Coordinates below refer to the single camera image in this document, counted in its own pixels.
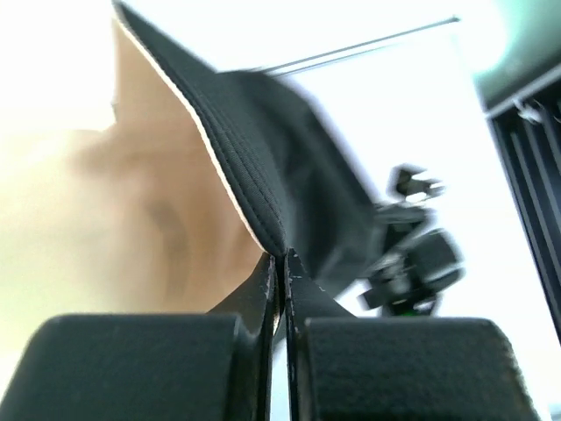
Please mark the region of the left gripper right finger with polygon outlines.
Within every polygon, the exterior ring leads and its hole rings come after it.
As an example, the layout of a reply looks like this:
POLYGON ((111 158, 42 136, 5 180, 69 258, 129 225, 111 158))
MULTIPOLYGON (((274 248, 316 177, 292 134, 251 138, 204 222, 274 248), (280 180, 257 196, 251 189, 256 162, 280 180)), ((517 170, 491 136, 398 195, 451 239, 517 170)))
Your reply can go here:
POLYGON ((294 420, 536 420, 508 339, 484 318, 357 318, 284 260, 294 420))

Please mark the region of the aluminium mounting rail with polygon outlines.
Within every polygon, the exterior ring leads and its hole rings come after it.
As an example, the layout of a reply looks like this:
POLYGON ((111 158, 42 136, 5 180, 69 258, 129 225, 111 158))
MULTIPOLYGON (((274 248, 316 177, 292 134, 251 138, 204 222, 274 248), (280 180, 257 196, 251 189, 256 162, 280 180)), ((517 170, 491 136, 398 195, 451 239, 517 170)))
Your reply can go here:
POLYGON ((560 66, 484 106, 550 319, 560 336, 560 66))

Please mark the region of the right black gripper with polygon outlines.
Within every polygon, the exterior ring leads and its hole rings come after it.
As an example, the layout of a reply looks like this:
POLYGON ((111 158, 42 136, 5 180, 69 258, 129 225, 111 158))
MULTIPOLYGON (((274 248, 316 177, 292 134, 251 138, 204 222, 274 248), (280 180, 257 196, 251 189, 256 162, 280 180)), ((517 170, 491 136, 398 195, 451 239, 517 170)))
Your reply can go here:
POLYGON ((382 257, 371 266, 368 289, 360 296, 382 316, 431 316, 443 292, 465 275, 463 256, 451 235, 434 228, 429 201, 444 193, 424 168, 401 164, 392 169, 387 192, 395 203, 380 208, 387 221, 382 257))

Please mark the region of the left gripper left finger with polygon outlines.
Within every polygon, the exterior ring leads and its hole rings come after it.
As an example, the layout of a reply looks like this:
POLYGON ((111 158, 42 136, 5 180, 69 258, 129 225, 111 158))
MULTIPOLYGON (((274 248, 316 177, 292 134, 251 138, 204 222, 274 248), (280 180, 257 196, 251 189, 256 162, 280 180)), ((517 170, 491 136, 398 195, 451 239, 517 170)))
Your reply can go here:
POLYGON ((33 335, 4 420, 266 420, 276 265, 205 314, 73 314, 33 335))

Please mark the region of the black and beige hat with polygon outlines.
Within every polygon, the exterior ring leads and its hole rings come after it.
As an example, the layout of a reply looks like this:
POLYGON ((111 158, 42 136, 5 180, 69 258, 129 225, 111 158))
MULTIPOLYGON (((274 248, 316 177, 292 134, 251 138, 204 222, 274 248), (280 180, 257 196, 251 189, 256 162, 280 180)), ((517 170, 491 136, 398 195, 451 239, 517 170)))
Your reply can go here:
POLYGON ((290 86, 219 72, 127 5, 113 58, 90 11, 60 36, 39 1, 1 5, 1 314, 205 312, 263 254, 326 289, 381 256, 378 209, 290 86))

